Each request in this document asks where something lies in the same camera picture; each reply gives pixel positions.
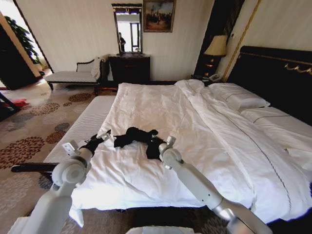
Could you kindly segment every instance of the beige wallpaper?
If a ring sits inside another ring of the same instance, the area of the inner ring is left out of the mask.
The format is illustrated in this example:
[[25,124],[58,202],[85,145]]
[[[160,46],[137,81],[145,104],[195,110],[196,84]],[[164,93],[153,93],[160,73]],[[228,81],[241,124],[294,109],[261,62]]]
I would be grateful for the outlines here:
[[[245,1],[233,32],[242,32],[256,0]],[[312,51],[312,0],[262,0],[241,46],[262,46]],[[229,43],[229,53],[218,72],[223,74],[238,40]]]
[[[53,70],[118,53],[111,3],[142,0],[17,0]],[[154,80],[188,78],[194,72],[214,0],[176,0],[172,33],[143,33]]]

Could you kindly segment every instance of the white cushion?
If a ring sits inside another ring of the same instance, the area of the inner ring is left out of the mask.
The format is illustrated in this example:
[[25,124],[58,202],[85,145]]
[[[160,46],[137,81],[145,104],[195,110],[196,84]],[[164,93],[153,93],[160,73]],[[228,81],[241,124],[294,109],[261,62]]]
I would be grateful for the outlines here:
[[90,63],[77,63],[77,72],[91,72],[94,61]]
[[94,61],[93,61],[93,67],[92,67],[92,70],[91,70],[91,75],[98,79],[99,76],[100,76],[100,58],[98,57],[95,57],[94,58]]
[[46,81],[55,82],[90,82],[95,83],[97,80],[91,75],[90,72],[70,72],[61,71],[55,72],[44,78]]
[[293,161],[312,171],[312,127],[274,108],[248,109],[241,114],[285,148]]
[[258,108],[269,106],[263,98],[233,83],[215,83],[209,89],[216,98],[224,101],[231,109]]

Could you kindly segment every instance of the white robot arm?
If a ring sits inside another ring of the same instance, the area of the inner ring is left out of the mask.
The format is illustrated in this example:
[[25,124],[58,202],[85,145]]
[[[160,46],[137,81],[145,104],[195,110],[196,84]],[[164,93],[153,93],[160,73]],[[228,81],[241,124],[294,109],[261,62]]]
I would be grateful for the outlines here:
[[193,165],[182,160],[178,150],[173,149],[175,138],[169,136],[167,143],[159,146],[160,159],[167,169],[173,169],[181,182],[203,204],[220,218],[229,221],[228,230],[233,234],[272,234],[271,229],[253,212],[239,203],[225,199],[215,186]]
[[68,218],[72,206],[72,192],[76,184],[81,184],[91,168],[91,158],[95,149],[110,137],[110,130],[92,137],[79,150],[74,141],[63,144],[71,158],[58,164],[52,172],[53,185],[37,202],[28,218],[22,234],[59,234]]

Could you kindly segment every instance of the lamp shade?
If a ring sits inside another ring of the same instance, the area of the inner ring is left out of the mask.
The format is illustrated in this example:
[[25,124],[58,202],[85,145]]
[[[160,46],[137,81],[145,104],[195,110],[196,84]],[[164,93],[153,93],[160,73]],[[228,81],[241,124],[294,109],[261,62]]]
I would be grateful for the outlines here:
[[214,36],[208,49],[204,52],[206,55],[223,56],[226,55],[227,36]]

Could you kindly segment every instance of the mirror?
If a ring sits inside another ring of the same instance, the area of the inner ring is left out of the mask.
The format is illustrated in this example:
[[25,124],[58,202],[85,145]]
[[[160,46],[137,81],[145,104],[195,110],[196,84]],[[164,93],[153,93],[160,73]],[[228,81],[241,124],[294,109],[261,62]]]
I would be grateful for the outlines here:
[[142,4],[112,4],[120,54],[142,53]]

